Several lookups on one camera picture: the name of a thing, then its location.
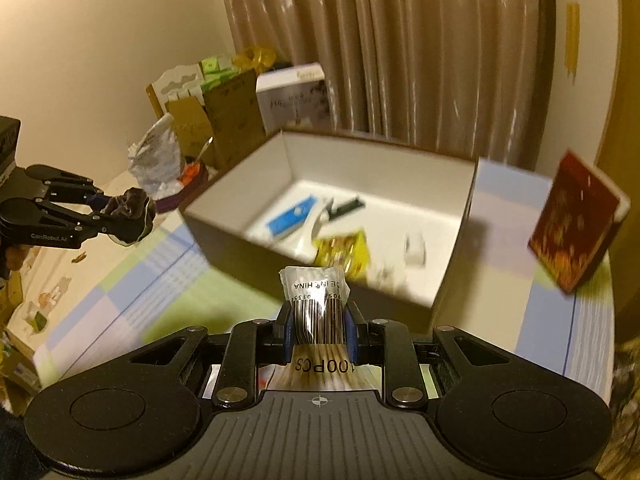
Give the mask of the clear cotton swab bag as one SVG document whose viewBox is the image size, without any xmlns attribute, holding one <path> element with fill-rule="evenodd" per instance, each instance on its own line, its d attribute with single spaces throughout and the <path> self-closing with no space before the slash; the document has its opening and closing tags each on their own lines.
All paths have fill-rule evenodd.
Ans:
<svg viewBox="0 0 640 480">
<path fill-rule="evenodd" d="M 345 307 L 349 287 L 339 268 L 288 266 L 280 271 L 292 308 L 291 361 L 277 366 L 268 388 L 284 391 L 378 390 L 381 373 L 358 366 L 346 347 Z"/>
</svg>

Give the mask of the yellow snack packet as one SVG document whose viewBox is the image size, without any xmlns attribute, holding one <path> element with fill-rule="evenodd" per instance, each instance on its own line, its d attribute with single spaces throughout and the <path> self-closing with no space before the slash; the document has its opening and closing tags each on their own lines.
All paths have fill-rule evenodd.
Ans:
<svg viewBox="0 0 640 480">
<path fill-rule="evenodd" d="M 341 268 L 348 280 L 362 281 L 367 277 L 370 252 L 363 230 L 316 238 L 314 265 Z"/>
</svg>

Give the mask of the dark wrapper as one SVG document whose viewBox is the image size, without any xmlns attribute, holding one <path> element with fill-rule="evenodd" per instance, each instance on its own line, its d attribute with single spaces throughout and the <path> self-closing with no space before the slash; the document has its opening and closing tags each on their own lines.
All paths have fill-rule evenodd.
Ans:
<svg viewBox="0 0 640 480">
<path fill-rule="evenodd" d="M 110 197 L 101 214 L 106 219 L 105 233 L 111 240 L 129 246 L 151 233 L 156 208 L 142 188 L 128 188 L 122 195 Z"/>
</svg>

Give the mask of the white crumpled snack bag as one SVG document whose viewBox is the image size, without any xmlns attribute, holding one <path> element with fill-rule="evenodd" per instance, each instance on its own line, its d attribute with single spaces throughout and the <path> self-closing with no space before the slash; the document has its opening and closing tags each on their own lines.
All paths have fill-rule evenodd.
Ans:
<svg viewBox="0 0 640 480">
<path fill-rule="evenodd" d="M 174 131 L 174 116 L 166 113 L 128 148 L 128 169 L 154 200 L 182 190 L 183 157 Z"/>
</svg>

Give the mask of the blue white tube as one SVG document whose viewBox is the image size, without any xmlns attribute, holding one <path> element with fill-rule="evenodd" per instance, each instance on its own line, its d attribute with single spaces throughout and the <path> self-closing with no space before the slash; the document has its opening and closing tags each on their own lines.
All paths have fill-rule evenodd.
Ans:
<svg viewBox="0 0 640 480">
<path fill-rule="evenodd" d="M 266 224 L 268 233 L 273 238 L 281 238 L 298 229 L 309 216 L 318 198 L 309 195 L 286 211 L 281 212 Z"/>
</svg>

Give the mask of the brown cardboard storage box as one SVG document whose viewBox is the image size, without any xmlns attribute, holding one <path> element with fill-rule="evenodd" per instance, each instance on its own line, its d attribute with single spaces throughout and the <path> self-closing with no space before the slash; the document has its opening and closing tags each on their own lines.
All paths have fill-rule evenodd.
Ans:
<svg viewBox="0 0 640 480">
<path fill-rule="evenodd" d="M 392 318 L 425 333 L 469 214 L 477 172 L 472 159 L 437 154 L 370 136 L 281 130 L 192 194 L 186 225 L 216 269 L 281 299 L 279 273 L 314 264 L 314 240 L 363 230 L 367 277 L 350 281 L 366 318 Z M 273 238 L 266 224 L 309 195 L 318 202 L 295 231 Z M 332 222 L 330 198 L 358 196 L 366 206 Z M 420 230 L 424 266 L 407 266 L 405 236 Z"/>
</svg>

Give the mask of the yellow brown small carton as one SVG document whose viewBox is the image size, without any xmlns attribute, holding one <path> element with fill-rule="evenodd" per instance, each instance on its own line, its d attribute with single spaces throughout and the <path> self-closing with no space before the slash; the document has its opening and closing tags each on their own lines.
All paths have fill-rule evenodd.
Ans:
<svg viewBox="0 0 640 480">
<path fill-rule="evenodd" d="M 207 142 L 213 137 L 213 127 L 205 108 L 195 96 L 168 101 L 167 111 L 174 118 L 174 130 L 182 154 L 193 159 L 200 158 L 209 165 L 215 163 L 213 153 L 201 154 Z"/>
</svg>

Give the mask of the dark green white tube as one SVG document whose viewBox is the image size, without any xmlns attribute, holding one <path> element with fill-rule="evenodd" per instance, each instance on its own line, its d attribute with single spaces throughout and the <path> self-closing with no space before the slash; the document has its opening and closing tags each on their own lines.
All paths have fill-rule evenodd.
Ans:
<svg viewBox="0 0 640 480">
<path fill-rule="evenodd" d="M 351 200 L 346 200 L 346 202 L 336 204 L 334 198 L 330 198 L 326 202 L 326 206 L 322 209 L 322 213 L 320 214 L 320 219 L 324 222 L 332 222 L 352 212 L 363 208 L 366 206 L 363 200 L 360 200 L 358 196 L 352 198 Z"/>
</svg>

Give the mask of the white scalloped holder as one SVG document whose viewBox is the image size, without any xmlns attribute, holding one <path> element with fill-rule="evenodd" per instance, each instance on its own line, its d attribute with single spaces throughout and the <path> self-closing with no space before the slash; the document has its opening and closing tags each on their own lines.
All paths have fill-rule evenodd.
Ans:
<svg viewBox="0 0 640 480">
<path fill-rule="evenodd" d="M 167 113 L 166 104 L 169 101 L 190 98 L 193 96 L 204 105 L 202 84 L 205 79 L 201 64 L 177 65 L 165 70 L 156 81 L 145 88 L 146 96 L 157 118 Z"/>
</svg>

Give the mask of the brown cardboard carton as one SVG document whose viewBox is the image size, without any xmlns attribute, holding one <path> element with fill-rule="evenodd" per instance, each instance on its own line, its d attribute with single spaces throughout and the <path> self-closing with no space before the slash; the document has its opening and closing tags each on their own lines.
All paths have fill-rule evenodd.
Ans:
<svg viewBox="0 0 640 480">
<path fill-rule="evenodd" d="M 248 70 L 204 93 L 214 134 L 215 166 L 219 170 L 232 166 L 264 140 L 256 81 L 254 70 Z"/>
</svg>

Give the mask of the green white small box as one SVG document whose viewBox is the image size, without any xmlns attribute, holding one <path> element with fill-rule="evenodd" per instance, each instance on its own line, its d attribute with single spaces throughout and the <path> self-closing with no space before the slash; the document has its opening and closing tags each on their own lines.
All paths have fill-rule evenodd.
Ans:
<svg viewBox="0 0 640 480">
<path fill-rule="evenodd" d="M 239 75 L 240 70 L 233 64 L 228 54 L 210 56 L 200 62 L 203 73 L 202 92 L 216 88 Z"/>
</svg>

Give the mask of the red gold patterned box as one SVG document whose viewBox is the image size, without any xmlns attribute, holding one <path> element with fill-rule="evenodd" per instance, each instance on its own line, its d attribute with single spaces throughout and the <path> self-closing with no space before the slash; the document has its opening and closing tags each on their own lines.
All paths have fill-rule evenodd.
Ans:
<svg viewBox="0 0 640 480">
<path fill-rule="evenodd" d="M 630 211 L 630 198 L 599 168 L 568 150 L 528 247 L 564 294 L 597 269 Z"/>
</svg>

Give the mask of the white printed carton box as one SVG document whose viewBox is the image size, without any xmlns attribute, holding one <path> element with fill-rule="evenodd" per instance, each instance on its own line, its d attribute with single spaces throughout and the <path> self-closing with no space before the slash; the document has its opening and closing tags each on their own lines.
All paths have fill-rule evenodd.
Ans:
<svg viewBox="0 0 640 480">
<path fill-rule="evenodd" d="M 256 98 L 265 132 L 332 126 L 326 77 L 320 63 L 272 70 L 258 76 Z"/>
</svg>

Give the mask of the beige pleated curtain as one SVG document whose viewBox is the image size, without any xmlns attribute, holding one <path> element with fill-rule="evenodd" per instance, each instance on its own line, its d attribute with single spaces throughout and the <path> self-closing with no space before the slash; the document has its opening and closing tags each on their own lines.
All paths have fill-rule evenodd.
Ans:
<svg viewBox="0 0 640 480">
<path fill-rule="evenodd" d="M 326 74 L 334 128 L 533 169 L 555 0 L 224 0 L 235 47 Z"/>
</svg>

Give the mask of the yellow tape on wall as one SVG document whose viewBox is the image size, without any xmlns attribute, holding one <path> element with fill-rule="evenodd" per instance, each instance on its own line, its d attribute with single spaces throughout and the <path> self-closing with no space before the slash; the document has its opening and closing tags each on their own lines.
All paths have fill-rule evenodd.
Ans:
<svg viewBox="0 0 640 480">
<path fill-rule="evenodd" d="M 564 65 L 567 70 L 567 76 L 572 80 L 575 80 L 577 75 L 579 43 L 580 5 L 578 2 L 569 2 L 566 5 Z"/>
</svg>

